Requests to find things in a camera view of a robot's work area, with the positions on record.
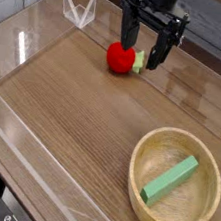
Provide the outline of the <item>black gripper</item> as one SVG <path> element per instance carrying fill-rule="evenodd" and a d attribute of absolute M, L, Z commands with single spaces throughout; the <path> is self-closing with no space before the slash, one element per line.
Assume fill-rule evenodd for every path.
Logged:
<path fill-rule="evenodd" d="M 143 21 L 158 33 L 157 42 L 150 51 L 146 68 L 154 70 L 164 62 L 171 47 L 179 44 L 187 24 L 189 14 L 178 4 L 178 0 L 123 0 L 121 22 L 121 44 L 128 50 L 137 41 L 139 23 Z"/>

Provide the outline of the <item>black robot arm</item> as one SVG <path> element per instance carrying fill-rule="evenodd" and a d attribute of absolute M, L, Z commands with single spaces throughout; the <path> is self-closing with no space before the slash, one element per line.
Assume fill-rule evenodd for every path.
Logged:
<path fill-rule="evenodd" d="M 148 56 L 148 70 L 154 70 L 163 63 L 172 47 L 179 46 L 184 38 L 185 27 L 191 20 L 189 14 L 177 5 L 177 1 L 123 0 L 120 34 L 123 50 L 135 45 L 141 23 L 158 34 Z"/>

